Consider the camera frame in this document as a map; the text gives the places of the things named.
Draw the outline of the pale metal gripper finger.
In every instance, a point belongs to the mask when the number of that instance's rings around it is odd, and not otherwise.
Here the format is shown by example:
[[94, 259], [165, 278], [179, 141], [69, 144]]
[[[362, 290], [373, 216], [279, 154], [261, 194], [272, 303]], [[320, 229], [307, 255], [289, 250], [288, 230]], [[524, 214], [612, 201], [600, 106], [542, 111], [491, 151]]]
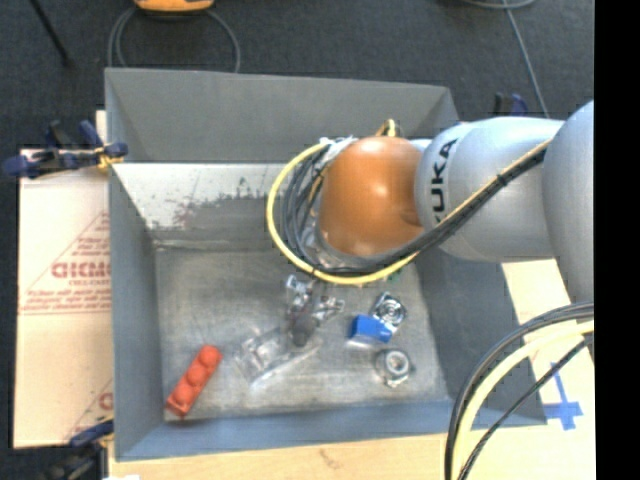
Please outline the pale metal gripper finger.
[[234, 349], [234, 361], [246, 380], [258, 380], [267, 375], [280, 356], [279, 327], [247, 338]]
[[302, 347], [298, 347], [286, 339], [281, 339], [281, 356], [276, 360], [275, 367], [258, 380], [248, 380], [248, 385], [254, 388], [276, 375], [288, 373], [295, 365], [316, 354], [321, 346], [321, 339], [309, 340]]

